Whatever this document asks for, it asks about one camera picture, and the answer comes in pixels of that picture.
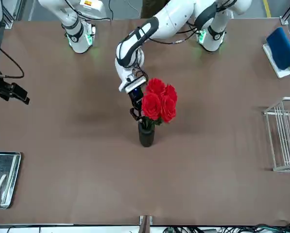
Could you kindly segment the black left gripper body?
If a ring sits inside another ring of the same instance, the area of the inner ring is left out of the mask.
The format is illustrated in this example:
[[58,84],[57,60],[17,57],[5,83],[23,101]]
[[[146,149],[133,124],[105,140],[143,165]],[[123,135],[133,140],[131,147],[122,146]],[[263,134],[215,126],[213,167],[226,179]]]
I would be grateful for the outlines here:
[[132,106],[138,110],[142,110],[142,98],[144,97],[143,91],[141,86],[138,86],[136,88],[133,88],[129,93],[128,93]]

